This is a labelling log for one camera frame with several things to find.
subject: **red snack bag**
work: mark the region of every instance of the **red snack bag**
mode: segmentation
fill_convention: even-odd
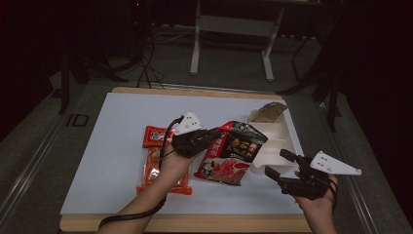
[[[194,176],[241,185],[249,165],[268,139],[249,124],[238,121],[228,122],[217,131],[224,133],[210,144]]]
[[[158,128],[154,126],[146,126],[145,136],[143,137],[143,148],[162,147],[165,132],[167,128]],[[172,142],[173,131],[169,132],[167,143]]]
[[[136,193],[142,192],[152,180],[156,178],[159,174],[159,154],[160,147],[150,147],[148,148],[148,153],[146,155],[145,167],[143,170],[142,183],[136,187]],[[192,187],[188,185],[189,183],[189,168],[185,176],[172,188],[170,192],[179,193],[185,195],[192,194]]]

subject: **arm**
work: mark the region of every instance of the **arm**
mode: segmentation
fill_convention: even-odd
[[[166,153],[172,152],[173,148],[168,146]],[[189,165],[195,157],[185,158],[176,152],[164,158],[162,169],[154,181],[129,204],[118,212],[118,215],[136,214],[149,211],[156,207],[164,199],[169,191],[188,171]],[[152,216],[128,221],[110,222],[102,226],[96,233],[120,233],[136,234],[143,233]]]
[[[337,178],[334,175],[329,175],[329,178],[337,184]],[[309,223],[309,226],[314,233],[337,233],[333,221],[334,197],[329,189],[325,192],[323,197],[313,201],[305,197],[294,198],[300,205],[300,208],[304,211],[304,216],[307,219],[307,222]]]

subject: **white board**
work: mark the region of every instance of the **white board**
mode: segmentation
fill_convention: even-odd
[[[250,110],[271,101],[285,104],[282,99],[108,94],[60,213],[115,214],[136,196],[146,156],[142,148],[146,126],[167,127],[193,111],[204,128],[211,129],[231,120],[244,122]],[[299,146],[288,109],[284,115]],[[193,194],[170,193],[159,214],[302,214],[294,199],[282,194],[277,183],[265,175],[248,170],[242,186],[193,177],[201,161],[199,157],[191,168]]]

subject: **wire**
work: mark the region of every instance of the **wire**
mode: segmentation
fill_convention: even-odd
[[[156,212],[158,212],[164,206],[166,200],[167,200],[167,197],[162,199],[162,201],[155,208],[153,208],[153,209],[151,209],[147,212],[138,213],[138,214],[122,214],[122,215],[108,216],[100,222],[98,228],[102,227],[103,225],[105,225],[109,222],[134,220],[134,219],[145,218],[147,216],[153,215]]]
[[[330,189],[331,193],[333,194],[333,212],[334,212],[335,207],[337,205],[337,193],[338,193],[337,183],[334,182],[332,179],[330,179],[330,184],[328,185],[328,189]]]
[[[162,167],[162,160],[166,156],[171,154],[171,152],[170,152],[167,155],[165,155],[165,148],[167,147],[167,139],[168,139],[168,135],[170,133],[170,130],[172,129],[173,125],[179,124],[183,120],[183,118],[184,118],[184,116],[182,115],[181,117],[179,117],[177,119],[174,119],[172,121],[172,123],[169,124],[167,130],[165,131],[164,140],[162,141],[162,148],[161,148],[161,151],[159,153],[159,170],[161,170],[161,167]]]

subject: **wooden table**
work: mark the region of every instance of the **wooden table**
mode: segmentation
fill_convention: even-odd
[[[191,97],[281,99],[271,95],[204,91],[115,88],[113,93]],[[96,231],[100,221],[112,214],[67,214],[63,231]],[[155,214],[146,232],[311,232],[302,214]]]

